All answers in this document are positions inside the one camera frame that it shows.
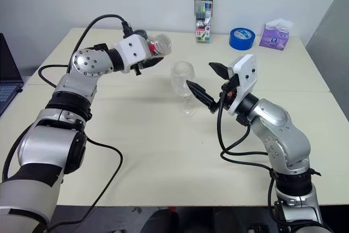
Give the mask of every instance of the glass base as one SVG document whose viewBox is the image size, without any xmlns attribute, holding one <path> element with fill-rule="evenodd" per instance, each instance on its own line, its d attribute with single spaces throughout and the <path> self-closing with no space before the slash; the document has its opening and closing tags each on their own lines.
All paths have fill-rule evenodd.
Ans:
<svg viewBox="0 0 349 233">
<path fill-rule="evenodd" d="M 192 116 L 197 112 L 196 100 L 190 95 L 185 97 L 180 105 L 179 111 L 183 116 Z"/>
</svg>

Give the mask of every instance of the laptop keyboard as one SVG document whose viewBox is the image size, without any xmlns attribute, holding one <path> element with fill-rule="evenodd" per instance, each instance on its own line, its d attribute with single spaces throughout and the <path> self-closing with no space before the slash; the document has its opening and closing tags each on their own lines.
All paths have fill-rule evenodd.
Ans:
<svg viewBox="0 0 349 233">
<path fill-rule="evenodd" d="M 16 88 L 17 85 L 0 86 L 0 102 L 5 102 Z"/>
</svg>

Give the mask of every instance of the gray wall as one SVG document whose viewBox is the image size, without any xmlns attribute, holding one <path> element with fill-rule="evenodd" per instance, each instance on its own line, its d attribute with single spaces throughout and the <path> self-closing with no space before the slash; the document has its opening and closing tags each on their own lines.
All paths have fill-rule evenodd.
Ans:
<svg viewBox="0 0 349 233">
<path fill-rule="evenodd" d="M 306 49 L 349 119 L 349 0 L 333 1 Z"/>
</svg>

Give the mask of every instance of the white tissue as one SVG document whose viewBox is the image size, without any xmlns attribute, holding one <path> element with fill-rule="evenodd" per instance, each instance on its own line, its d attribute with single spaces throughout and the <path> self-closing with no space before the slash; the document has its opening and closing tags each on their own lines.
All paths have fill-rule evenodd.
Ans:
<svg viewBox="0 0 349 233">
<path fill-rule="evenodd" d="M 266 23 L 266 29 L 278 29 L 283 32 L 290 32 L 293 22 L 285 19 L 275 19 Z"/>
</svg>

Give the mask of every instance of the laptop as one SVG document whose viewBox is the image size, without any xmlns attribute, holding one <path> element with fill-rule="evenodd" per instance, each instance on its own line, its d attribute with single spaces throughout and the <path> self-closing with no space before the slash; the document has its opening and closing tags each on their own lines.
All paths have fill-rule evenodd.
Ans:
<svg viewBox="0 0 349 233">
<path fill-rule="evenodd" d="M 23 80 L 5 37 L 0 33 L 0 116 L 17 93 L 22 92 Z"/>
</svg>

